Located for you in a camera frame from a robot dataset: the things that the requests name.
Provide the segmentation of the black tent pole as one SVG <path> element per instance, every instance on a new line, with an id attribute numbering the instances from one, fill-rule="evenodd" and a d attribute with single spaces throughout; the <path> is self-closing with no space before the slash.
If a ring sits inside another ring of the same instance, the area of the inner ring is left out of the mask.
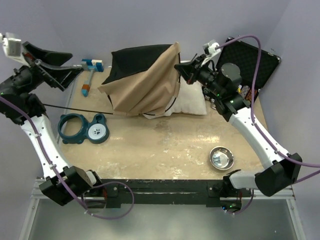
<path id="1" fill-rule="evenodd" d="M 79 112 L 86 112 L 86 113 L 97 113 L 97 114 L 104 114 L 104 115 L 113 115 L 111 112 L 103 112 L 103 111 L 97 111 L 97 110 L 88 110 L 88 109 L 81 109 L 81 108 L 72 108 L 72 107 L 66 107 L 66 106 L 59 106 L 59 105 L 52 105 L 43 103 L 45 107 L 51 107 L 56 109 L 64 109 L 64 110 L 72 110 L 72 111 L 79 111 Z"/>

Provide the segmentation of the tan black pet tent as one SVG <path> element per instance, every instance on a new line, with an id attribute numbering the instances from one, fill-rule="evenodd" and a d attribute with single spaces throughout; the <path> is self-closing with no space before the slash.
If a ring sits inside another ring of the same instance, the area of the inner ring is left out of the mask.
<path id="1" fill-rule="evenodd" d="M 107 95 L 113 114 L 162 115 L 177 98 L 180 44 L 155 44 L 113 51 L 109 76 L 98 90 Z"/>

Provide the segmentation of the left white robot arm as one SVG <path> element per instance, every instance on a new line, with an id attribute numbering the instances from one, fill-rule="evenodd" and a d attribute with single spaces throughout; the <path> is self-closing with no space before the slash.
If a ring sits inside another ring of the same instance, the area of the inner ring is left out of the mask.
<path id="1" fill-rule="evenodd" d="M 99 196 L 104 184 L 93 170 L 84 171 L 67 162 L 52 131 L 46 108 L 32 92 L 42 83 L 65 91 L 84 70 L 81 65 L 64 66 L 71 53 L 44 50 L 29 42 L 5 36 L 1 40 L 6 57 L 22 64 L 0 84 L 0 112 L 19 125 L 31 141 L 41 162 L 45 181 L 40 191 L 64 206 L 86 192 Z"/>

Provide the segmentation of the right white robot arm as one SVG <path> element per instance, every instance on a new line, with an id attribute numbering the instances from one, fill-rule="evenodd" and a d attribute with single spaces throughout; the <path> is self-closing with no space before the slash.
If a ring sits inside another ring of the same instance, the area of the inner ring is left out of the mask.
<path id="1" fill-rule="evenodd" d="M 223 192 L 230 197 L 241 189 L 258 189 L 271 197 L 297 181 L 303 162 L 298 153 L 289 153 L 264 128 L 251 112 L 249 101 L 238 93 L 242 82 L 237 65 L 225 63 L 218 71 L 213 71 L 201 55 L 193 61 L 174 65 L 187 84 L 199 82 L 214 96 L 217 112 L 235 127 L 258 156 L 263 171 L 249 173 L 236 170 L 223 183 Z"/>

